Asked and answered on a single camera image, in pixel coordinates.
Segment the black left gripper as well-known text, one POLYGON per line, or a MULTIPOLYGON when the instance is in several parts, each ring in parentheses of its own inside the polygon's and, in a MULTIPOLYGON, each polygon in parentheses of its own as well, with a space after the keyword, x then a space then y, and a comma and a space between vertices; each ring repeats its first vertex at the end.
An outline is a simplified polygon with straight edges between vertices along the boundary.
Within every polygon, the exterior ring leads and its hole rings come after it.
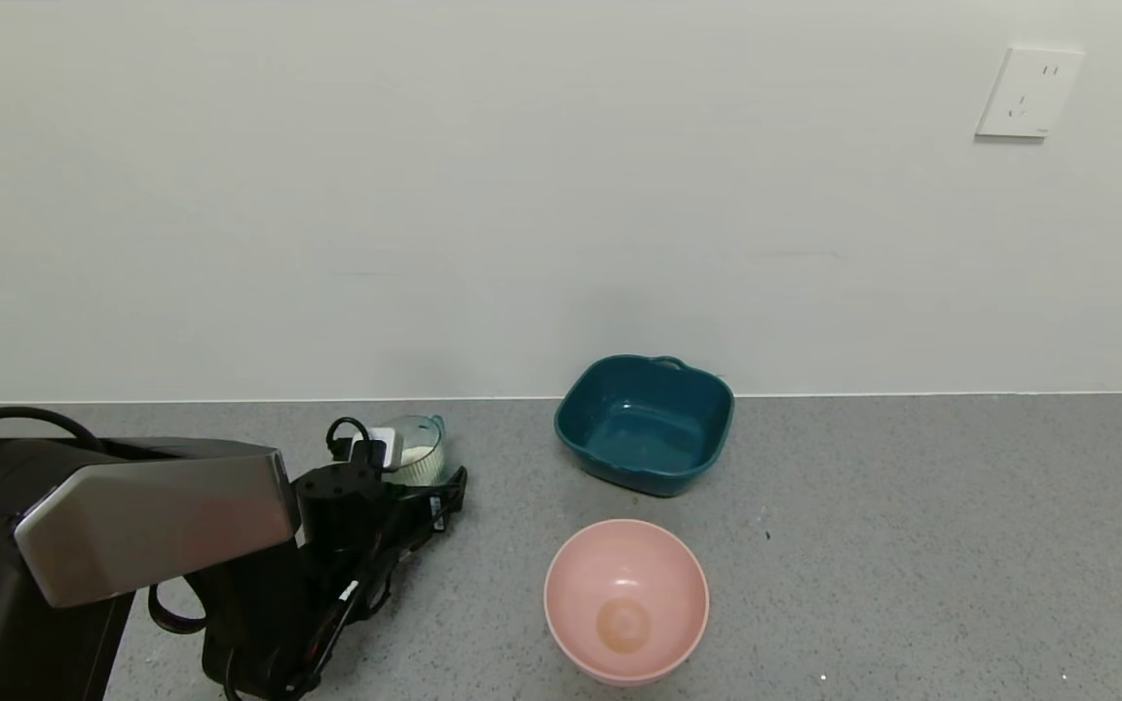
POLYGON ((389 485, 388 548, 413 553, 434 535, 445 534, 450 513, 465 507, 468 468, 459 465, 444 485, 389 485))

